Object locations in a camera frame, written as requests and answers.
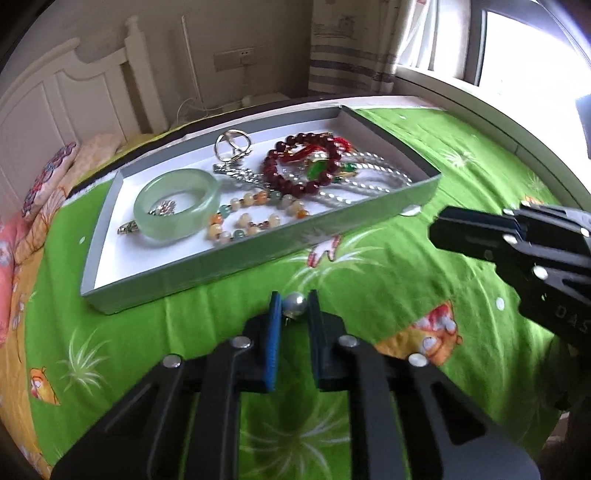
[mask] white headboard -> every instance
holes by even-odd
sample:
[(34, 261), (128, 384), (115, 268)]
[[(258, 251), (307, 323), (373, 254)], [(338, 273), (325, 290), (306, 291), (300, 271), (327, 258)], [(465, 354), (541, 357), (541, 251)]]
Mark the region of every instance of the white headboard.
[(84, 63), (73, 38), (29, 65), (0, 98), (0, 218), (21, 208), (63, 145), (101, 133), (129, 141), (168, 128), (138, 17), (126, 25), (124, 48)]

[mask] red bead bracelet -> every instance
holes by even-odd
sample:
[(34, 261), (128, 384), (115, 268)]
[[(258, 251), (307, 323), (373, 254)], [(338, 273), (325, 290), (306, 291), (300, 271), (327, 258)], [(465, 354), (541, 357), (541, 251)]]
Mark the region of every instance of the red bead bracelet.
[[(300, 151), (296, 153), (288, 152), (288, 147), (303, 145)], [(277, 171), (277, 161), (284, 164), (301, 161), (308, 155), (317, 150), (326, 150), (328, 161), (326, 169), (318, 175), (318, 180), (310, 180), (306, 184), (293, 184)], [(271, 184), (275, 190), (279, 190), (283, 195), (293, 195), (301, 198), (305, 194), (315, 195), (320, 191), (320, 186), (326, 187), (333, 181), (334, 174), (340, 169), (341, 151), (352, 150), (351, 143), (341, 137), (333, 137), (330, 134), (303, 134), (299, 133), (295, 137), (289, 135), (284, 142), (277, 142), (274, 150), (269, 150), (263, 161), (263, 178)]]

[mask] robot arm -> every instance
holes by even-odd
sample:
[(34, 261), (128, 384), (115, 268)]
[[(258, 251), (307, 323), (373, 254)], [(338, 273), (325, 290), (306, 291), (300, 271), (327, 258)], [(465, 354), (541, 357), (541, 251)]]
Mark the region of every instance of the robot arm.
[(548, 400), (577, 413), (591, 397), (590, 230), (587, 212), (529, 202), (503, 215), (447, 207), (429, 230), (436, 247), (494, 263), (519, 312), (556, 335)]

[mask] floral pillow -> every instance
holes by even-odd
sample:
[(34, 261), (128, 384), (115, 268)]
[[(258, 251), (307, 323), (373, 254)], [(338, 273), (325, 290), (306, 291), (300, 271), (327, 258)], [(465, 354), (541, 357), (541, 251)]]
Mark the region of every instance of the floral pillow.
[(77, 151), (76, 143), (67, 144), (47, 162), (43, 171), (36, 178), (31, 190), (27, 193), (25, 203), (22, 206), (22, 217), (27, 222), (30, 223), (35, 219), (51, 192), (56, 189), (60, 180), (72, 165)]
[(39, 210), (25, 238), (18, 242), (17, 247), (13, 250), (16, 265), (21, 265), (45, 245), (53, 218), (66, 201), (71, 189), (74, 188), (86, 172), (107, 164), (119, 145), (121, 145), (121, 137), (113, 134), (97, 135), (84, 142), (78, 151), (74, 164), (49, 195), (41, 210)]
[(8, 223), (0, 220), (0, 346), (6, 341), (12, 297), (14, 273), (14, 246), (27, 231), (27, 224), (20, 215)]

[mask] jade bangle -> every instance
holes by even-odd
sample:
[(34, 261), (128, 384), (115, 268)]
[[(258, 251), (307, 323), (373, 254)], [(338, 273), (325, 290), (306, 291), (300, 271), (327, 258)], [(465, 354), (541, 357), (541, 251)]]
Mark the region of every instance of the jade bangle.
[[(156, 203), (182, 192), (192, 193), (196, 203), (173, 215), (148, 213)], [(206, 171), (182, 168), (156, 177), (140, 191), (135, 199), (134, 218), (144, 235), (157, 240), (178, 240), (207, 227), (219, 205), (217, 180)]]

